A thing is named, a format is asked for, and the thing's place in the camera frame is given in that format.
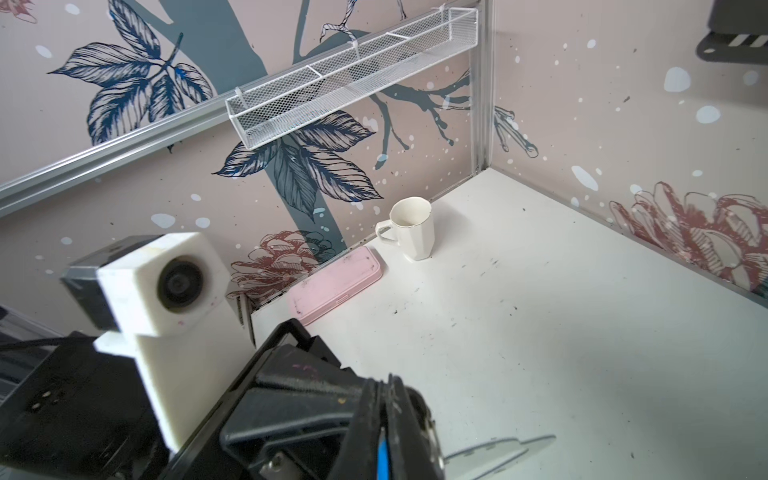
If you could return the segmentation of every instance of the red flower illustration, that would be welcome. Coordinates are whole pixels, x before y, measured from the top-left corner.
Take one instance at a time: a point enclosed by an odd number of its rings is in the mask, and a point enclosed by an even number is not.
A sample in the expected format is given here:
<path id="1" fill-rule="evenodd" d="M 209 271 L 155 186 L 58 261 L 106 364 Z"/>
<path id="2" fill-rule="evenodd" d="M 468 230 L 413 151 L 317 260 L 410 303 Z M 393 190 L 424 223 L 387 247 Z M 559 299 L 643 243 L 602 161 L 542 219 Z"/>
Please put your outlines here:
<path id="1" fill-rule="evenodd" d="M 31 0 L 0 0 L 0 12 L 12 13 L 19 20 L 37 23 L 38 19 L 29 13 L 30 8 L 27 5 L 33 5 Z"/>
<path id="2" fill-rule="evenodd" d="M 303 230 L 267 235 L 260 246 L 248 254 L 252 261 L 232 263 L 232 281 L 241 290 L 229 292 L 227 297 L 245 293 L 251 300 L 265 303 L 336 255 L 320 233 Z"/>
<path id="3" fill-rule="evenodd" d="M 768 297 L 768 207 L 749 195 L 715 201 L 690 192 L 681 203 L 659 182 L 635 195 L 631 213 L 611 202 L 617 223 L 638 238 L 731 283 Z"/>

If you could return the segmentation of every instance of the white wire basket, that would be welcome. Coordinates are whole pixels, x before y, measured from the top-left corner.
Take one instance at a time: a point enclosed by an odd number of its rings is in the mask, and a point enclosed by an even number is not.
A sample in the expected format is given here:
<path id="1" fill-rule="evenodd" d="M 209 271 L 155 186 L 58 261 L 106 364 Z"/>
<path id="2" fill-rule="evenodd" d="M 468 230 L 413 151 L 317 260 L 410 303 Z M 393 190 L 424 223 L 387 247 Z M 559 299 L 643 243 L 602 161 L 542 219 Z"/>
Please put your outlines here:
<path id="1" fill-rule="evenodd" d="M 478 44 L 477 8 L 443 8 L 227 99 L 253 150 Z"/>

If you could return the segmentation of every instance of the white mug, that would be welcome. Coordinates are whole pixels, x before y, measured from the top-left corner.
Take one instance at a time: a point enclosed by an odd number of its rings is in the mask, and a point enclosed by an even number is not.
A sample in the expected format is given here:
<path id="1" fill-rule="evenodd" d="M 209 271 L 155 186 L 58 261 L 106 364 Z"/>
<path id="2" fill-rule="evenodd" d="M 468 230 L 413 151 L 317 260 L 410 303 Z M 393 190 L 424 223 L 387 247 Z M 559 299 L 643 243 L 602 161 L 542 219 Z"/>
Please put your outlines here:
<path id="1" fill-rule="evenodd" d="M 396 240 L 384 237 L 391 230 Z M 409 197 L 396 203 L 389 212 L 389 220 L 376 224 L 376 236 L 384 243 L 397 245 L 414 260 L 424 260 L 435 244 L 435 222 L 432 205 L 421 197 Z"/>

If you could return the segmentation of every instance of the camera lens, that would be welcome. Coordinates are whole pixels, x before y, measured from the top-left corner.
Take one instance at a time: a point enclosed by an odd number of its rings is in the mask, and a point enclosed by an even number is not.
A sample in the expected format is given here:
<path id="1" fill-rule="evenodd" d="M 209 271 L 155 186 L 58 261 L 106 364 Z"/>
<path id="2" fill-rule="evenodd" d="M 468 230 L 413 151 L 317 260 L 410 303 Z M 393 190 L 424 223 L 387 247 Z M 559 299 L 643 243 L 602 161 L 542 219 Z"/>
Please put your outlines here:
<path id="1" fill-rule="evenodd" d="M 165 308 L 187 306 L 203 291 L 203 272 L 186 260 L 172 260 L 163 268 L 157 282 L 157 295 Z"/>

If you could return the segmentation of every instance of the white camera housing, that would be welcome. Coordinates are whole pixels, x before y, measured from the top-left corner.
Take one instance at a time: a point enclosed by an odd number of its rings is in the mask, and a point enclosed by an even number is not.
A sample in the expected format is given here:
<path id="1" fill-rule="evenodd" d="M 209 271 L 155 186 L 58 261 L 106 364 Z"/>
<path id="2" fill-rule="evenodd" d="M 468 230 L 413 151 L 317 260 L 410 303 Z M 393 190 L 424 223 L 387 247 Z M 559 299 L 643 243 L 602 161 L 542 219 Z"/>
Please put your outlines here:
<path id="1" fill-rule="evenodd" d="M 168 308 L 159 281 L 173 260 L 202 273 L 202 289 Z M 96 350 L 136 360 L 166 446 L 178 452 L 254 354 L 224 296 L 230 276 L 202 233 L 169 233 L 96 270 L 120 332 Z"/>

